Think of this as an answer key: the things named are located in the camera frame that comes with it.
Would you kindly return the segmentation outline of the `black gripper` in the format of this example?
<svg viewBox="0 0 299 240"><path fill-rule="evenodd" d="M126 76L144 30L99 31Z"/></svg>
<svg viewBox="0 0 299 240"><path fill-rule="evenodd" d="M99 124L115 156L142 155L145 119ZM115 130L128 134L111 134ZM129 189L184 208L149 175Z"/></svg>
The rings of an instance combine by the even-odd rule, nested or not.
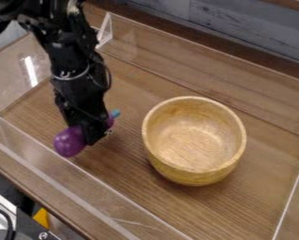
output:
<svg viewBox="0 0 299 240"><path fill-rule="evenodd" d="M55 104L70 127L82 126L87 145L105 138L114 125L105 103L111 87L111 75L102 60L74 67L51 62Z"/></svg>

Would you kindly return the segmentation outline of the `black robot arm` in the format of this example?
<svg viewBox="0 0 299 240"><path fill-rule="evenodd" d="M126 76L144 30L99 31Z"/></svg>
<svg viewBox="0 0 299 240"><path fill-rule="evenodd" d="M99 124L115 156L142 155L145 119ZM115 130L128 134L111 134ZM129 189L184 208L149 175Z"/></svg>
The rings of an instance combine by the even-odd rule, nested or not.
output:
<svg viewBox="0 0 299 240"><path fill-rule="evenodd" d="M86 0L0 0L0 34L17 22L30 31L50 58L55 104L71 127L81 127L83 142L95 144L110 129L105 95L111 74L98 31L90 26Z"/></svg>

